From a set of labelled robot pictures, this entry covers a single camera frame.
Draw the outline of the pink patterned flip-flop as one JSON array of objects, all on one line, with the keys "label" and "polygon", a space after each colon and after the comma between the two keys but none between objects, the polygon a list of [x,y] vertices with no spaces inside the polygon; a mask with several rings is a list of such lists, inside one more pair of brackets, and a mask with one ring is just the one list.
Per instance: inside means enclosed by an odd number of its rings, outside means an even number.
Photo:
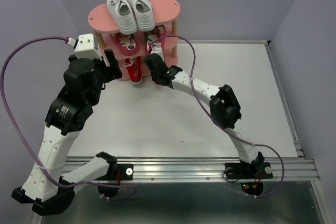
[{"label": "pink patterned flip-flop", "polygon": [[110,38],[118,49],[126,56],[135,55],[139,52],[139,46],[134,39],[134,34],[124,35],[122,33],[110,34]]},{"label": "pink patterned flip-flop", "polygon": [[165,35],[166,35],[166,29],[164,25],[155,26],[153,30],[146,31],[144,33],[145,44],[146,44],[145,53],[147,55],[149,54],[151,44],[152,46],[154,45],[161,46],[162,49],[164,49],[165,40],[164,39],[159,40],[159,38]]}]

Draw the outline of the white sneaker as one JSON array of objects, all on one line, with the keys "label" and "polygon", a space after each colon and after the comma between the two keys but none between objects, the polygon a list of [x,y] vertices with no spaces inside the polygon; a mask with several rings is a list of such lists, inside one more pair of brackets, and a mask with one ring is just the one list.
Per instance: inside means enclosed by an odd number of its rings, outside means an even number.
[{"label": "white sneaker", "polygon": [[106,6],[120,33],[131,35],[137,31],[136,21],[127,0],[107,0]]},{"label": "white sneaker", "polygon": [[128,0],[140,31],[151,31],[155,27],[153,6],[150,0]]}]

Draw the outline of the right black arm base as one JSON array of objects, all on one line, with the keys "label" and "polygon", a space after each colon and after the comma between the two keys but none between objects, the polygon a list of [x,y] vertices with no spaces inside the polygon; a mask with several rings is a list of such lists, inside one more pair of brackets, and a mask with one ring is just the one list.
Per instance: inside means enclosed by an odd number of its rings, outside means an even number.
[{"label": "right black arm base", "polygon": [[243,161],[239,163],[226,163],[222,172],[222,178],[229,183],[239,180],[252,180],[252,182],[241,182],[240,186],[244,193],[251,196],[261,196],[264,189],[263,179],[272,179],[273,173],[269,162],[261,152],[257,152],[257,157],[252,163]]}]

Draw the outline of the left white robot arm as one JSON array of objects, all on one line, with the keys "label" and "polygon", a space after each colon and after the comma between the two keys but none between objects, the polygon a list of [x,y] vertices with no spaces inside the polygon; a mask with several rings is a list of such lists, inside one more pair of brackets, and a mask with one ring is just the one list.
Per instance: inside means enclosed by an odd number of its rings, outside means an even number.
[{"label": "left white robot arm", "polygon": [[93,113],[93,106],[98,104],[105,84],[122,77],[113,51],[106,49],[104,53],[107,60],[69,57],[65,85],[51,103],[45,119],[39,162],[24,185],[12,192],[13,199],[31,204],[33,212],[40,216],[64,212],[72,203],[80,181],[110,179],[118,173],[117,159],[100,152],[78,171],[61,175],[69,150]]}]

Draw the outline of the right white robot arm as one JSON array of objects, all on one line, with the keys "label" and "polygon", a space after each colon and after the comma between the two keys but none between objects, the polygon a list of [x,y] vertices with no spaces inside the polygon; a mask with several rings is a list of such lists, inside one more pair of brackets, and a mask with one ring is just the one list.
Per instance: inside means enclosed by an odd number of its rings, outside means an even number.
[{"label": "right white robot arm", "polygon": [[158,54],[145,57],[144,63],[150,70],[153,81],[173,90],[187,93],[196,98],[200,105],[206,104],[209,107],[211,120],[220,129],[225,130],[237,149],[244,175],[253,177],[260,172],[265,159],[253,143],[243,140],[244,129],[240,122],[241,107],[230,86],[218,87],[193,79],[187,72],[175,65],[168,67]]}]

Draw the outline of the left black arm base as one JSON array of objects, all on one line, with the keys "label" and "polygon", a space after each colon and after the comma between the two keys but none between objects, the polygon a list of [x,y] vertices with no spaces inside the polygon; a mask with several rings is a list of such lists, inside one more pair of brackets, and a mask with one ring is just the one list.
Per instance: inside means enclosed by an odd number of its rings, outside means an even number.
[{"label": "left black arm base", "polygon": [[117,198],[117,194],[123,189],[121,182],[122,181],[132,181],[134,173],[134,165],[131,163],[119,164],[118,159],[115,156],[112,156],[106,152],[100,152],[96,155],[97,158],[103,159],[108,164],[107,171],[96,180],[99,181],[108,181],[108,185],[117,186],[117,188],[97,186],[97,191],[103,199],[109,201],[123,200],[128,199],[133,196],[136,192],[136,189],[133,187],[126,186],[125,189],[132,190],[126,196],[121,196]]}]

